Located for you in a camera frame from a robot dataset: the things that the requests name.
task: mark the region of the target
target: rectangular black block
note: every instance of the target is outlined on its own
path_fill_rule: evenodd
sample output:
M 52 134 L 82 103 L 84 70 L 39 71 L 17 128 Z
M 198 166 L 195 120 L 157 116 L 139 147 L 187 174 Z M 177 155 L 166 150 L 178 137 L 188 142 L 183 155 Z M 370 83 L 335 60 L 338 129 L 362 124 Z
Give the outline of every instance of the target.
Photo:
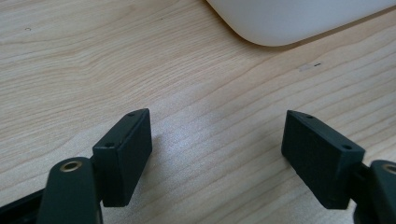
M 350 174 L 364 149 L 310 115 L 288 111 L 282 154 L 328 209 L 346 209 Z
M 148 109 L 125 115 L 93 147 L 104 206 L 121 207 L 129 203 L 151 150 Z

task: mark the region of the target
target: white object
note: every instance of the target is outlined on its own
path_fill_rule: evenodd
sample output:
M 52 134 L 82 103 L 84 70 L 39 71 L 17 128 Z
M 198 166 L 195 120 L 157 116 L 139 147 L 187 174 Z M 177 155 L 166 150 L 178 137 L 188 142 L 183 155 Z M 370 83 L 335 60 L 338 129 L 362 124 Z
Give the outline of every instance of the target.
M 207 0 L 239 35 L 281 46 L 395 6 L 396 0 Z

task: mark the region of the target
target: screw hole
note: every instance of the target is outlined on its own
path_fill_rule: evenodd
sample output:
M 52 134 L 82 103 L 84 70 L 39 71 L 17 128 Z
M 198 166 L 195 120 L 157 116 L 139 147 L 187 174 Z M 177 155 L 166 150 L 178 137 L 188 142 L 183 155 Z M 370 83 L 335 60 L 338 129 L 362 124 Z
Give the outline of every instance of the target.
M 81 161 L 70 161 L 61 166 L 62 172 L 72 172 L 77 170 L 82 165 Z
M 351 147 L 351 146 L 348 146 L 348 145 L 343 145 L 343 148 L 344 148 L 344 149 L 347 149 L 347 150 L 352 149 L 352 147 Z
M 390 172 L 391 174 L 396 175 L 396 166 L 392 164 L 384 164 L 382 166 L 386 171 Z
M 106 143 L 105 147 L 114 147 L 114 143 Z

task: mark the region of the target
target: light wood surface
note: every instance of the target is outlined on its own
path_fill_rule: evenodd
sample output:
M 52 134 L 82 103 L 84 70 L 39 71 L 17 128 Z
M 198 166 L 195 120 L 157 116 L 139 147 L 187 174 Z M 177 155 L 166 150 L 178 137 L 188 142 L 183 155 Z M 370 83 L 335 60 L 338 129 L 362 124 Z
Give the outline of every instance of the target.
M 143 107 L 153 153 L 105 223 L 352 223 L 281 156 L 288 109 L 396 161 L 395 8 L 267 48 L 205 1 L 2 1 L 0 78 L 0 205 Z

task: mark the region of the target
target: metal ring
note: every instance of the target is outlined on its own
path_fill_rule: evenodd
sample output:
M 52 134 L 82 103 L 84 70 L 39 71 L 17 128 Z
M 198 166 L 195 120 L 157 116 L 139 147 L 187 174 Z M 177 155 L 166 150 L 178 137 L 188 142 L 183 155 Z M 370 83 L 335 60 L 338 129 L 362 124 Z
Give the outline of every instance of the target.
M 82 162 L 81 161 L 69 161 L 69 162 L 63 164 L 61 166 L 60 170 L 62 172 L 67 173 L 67 172 L 72 172 L 72 171 L 77 170 L 80 166 L 82 166 Z
M 384 170 L 390 172 L 393 175 L 396 175 L 396 166 L 393 164 L 383 164 L 382 168 L 384 168 Z

